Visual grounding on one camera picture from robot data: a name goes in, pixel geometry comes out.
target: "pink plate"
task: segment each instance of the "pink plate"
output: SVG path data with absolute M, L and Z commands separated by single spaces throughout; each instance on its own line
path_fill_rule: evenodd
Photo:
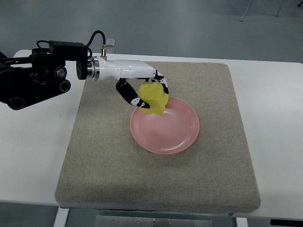
M 175 154 L 194 143 L 199 133 L 199 119 L 186 102 L 169 97 L 164 114 L 142 113 L 136 108 L 131 117 L 134 139 L 157 154 Z

